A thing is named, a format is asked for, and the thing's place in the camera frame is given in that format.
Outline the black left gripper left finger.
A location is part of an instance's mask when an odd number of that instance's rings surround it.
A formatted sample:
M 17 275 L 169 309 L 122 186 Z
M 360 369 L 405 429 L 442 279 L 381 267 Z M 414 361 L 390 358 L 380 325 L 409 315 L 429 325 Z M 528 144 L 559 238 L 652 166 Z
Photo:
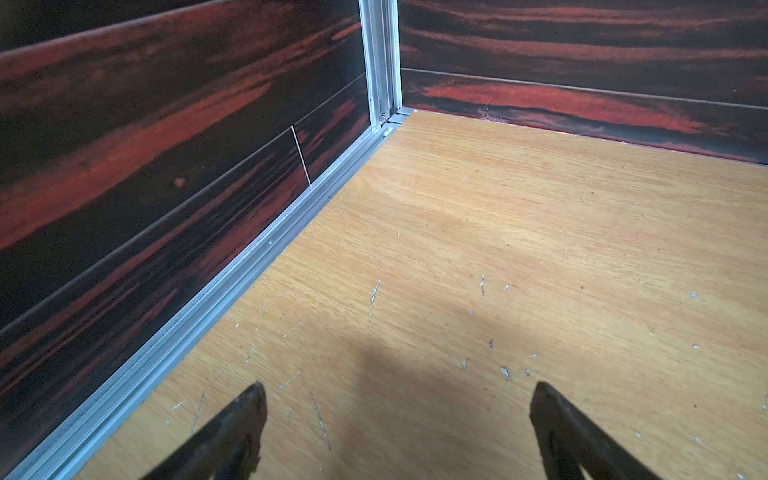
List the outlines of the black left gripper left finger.
M 260 461 L 267 418 L 266 391 L 256 382 L 145 477 L 248 479 Z

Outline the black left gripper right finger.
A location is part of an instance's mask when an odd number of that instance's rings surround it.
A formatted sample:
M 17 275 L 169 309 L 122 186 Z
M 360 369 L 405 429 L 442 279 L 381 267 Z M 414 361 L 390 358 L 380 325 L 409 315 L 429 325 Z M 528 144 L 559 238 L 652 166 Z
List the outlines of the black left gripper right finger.
M 551 384 L 536 384 L 529 418 L 549 479 L 656 479 Z

